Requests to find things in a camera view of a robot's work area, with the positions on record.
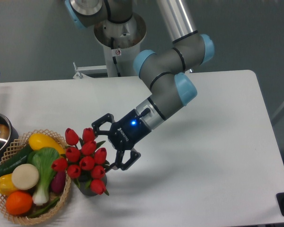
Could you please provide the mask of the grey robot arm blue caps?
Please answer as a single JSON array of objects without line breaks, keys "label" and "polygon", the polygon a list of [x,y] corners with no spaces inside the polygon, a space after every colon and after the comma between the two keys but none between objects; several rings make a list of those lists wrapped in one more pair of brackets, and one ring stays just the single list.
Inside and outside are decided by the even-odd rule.
[{"label": "grey robot arm blue caps", "polygon": [[121,120],[115,121],[108,113],[93,122],[94,133],[106,135],[116,149],[110,169],[128,169],[140,157],[135,144],[196,97],[197,90],[185,72],[214,56],[212,40],[198,32],[184,0],[159,0],[157,4],[173,43],[162,54],[140,50],[146,24],[133,12],[132,1],[65,1],[78,28],[94,28],[103,47],[107,75],[137,75],[151,92]]}]

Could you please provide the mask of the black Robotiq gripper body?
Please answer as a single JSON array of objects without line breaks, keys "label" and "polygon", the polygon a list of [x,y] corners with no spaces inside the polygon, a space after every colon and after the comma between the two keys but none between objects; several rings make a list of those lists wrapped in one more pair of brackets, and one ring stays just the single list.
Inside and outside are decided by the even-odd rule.
[{"label": "black Robotiq gripper body", "polygon": [[108,140],[116,150],[131,150],[137,142],[151,132],[139,118],[135,109],[111,125]]}]

